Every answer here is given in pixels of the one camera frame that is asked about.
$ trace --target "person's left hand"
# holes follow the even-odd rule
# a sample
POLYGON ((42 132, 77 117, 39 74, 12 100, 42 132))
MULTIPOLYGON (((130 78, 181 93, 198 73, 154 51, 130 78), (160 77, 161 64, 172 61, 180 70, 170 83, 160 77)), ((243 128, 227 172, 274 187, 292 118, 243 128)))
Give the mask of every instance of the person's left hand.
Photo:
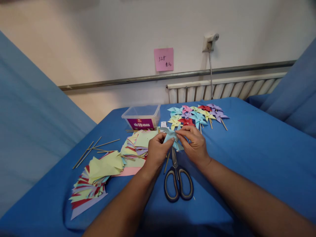
POLYGON ((158 133, 149 141, 148 154, 145 162, 146 167, 156 170, 162 166, 167 152, 174 142, 174 138, 171 138, 166 143, 162 144, 166 135, 166 133, 158 133))

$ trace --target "scissors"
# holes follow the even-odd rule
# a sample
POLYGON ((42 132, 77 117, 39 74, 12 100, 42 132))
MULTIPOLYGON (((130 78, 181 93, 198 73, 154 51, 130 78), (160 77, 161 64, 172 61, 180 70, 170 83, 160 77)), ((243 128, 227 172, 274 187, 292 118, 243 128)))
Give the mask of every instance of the scissors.
POLYGON ((175 150, 173 147, 171 149, 172 149, 172 166, 170 167, 170 170, 168 171, 168 173, 166 174, 166 177, 165 177, 165 185, 164 185, 165 195, 166 195, 166 198, 168 199, 169 202, 176 202, 179 199, 179 196, 181 196, 183 200, 188 201, 193 197, 192 179, 191 179, 188 171, 186 169, 184 169, 183 167, 178 165, 175 150), (189 183, 190 183, 190 192, 188 195, 185 195, 183 192, 181 173, 184 173, 186 175, 186 177, 188 178, 189 183), (175 196, 174 197, 172 197, 167 191, 167 179, 168 179, 169 175, 173 176, 173 184, 174 184, 174 188, 175 188, 175 196))

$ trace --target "purple label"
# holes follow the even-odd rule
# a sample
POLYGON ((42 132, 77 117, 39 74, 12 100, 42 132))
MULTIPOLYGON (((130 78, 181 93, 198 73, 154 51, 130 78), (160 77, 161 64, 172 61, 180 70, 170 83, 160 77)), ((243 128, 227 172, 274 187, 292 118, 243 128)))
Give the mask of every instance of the purple label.
POLYGON ((129 124, 132 126, 133 130, 142 130, 142 129, 154 129, 154 125, 152 124, 152 120, 150 118, 147 119, 127 119, 129 124))

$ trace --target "white wall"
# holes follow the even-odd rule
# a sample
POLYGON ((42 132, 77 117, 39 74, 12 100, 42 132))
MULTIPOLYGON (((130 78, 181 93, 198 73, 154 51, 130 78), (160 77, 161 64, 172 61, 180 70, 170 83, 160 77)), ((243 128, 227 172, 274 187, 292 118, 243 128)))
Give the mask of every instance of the white wall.
MULTIPOLYGON (((0 1, 0 30, 56 85, 157 74, 154 48, 174 48, 174 72, 208 68, 203 36, 220 35, 213 68, 297 59, 316 37, 312 0, 0 1)), ((112 109, 168 103, 168 83, 67 92, 94 121, 112 109)))

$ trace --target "plastic container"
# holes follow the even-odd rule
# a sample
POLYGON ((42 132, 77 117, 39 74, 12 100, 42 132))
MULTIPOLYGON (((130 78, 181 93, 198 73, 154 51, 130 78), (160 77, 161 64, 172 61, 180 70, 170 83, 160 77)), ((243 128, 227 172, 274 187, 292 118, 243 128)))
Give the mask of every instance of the plastic container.
POLYGON ((160 120, 160 105, 132 106, 122 114, 122 118, 133 130, 156 130, 160 120))

